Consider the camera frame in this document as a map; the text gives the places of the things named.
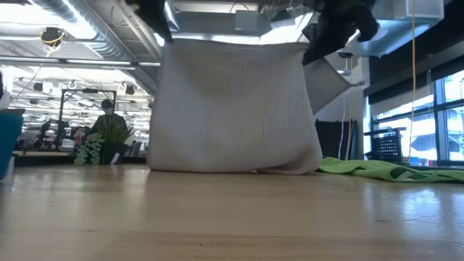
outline wall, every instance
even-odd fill
[[[350,83],[358,83],[365,81],[365,85],[359,87],[351,87],[344,93],[337,96],[333,101],[324,106],[322,110],[315,114],[315,119],[323,121],[342,121],[343,113],[345,111],[345,121],[350,119],[357,120],[358,122],[358,150],[357,159],[363,159],[365,142],[370,142],[369,139],[363,138],[364,132],[368,131],[370,125],[370,108],[368,101],[363,95],[363,90],[369,86],[369,59],[362,57],[357,61],[357,66],[352,70],[350,76],[345,77]]]

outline blue container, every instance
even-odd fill
[[[7,173],[17,137],[21,135],[22,115],[0,112],[0,181]]]

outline white fabric bag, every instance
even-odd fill
[[[322,160],[305,46],[175,39],[150,123],[153,170],[303,174]]]

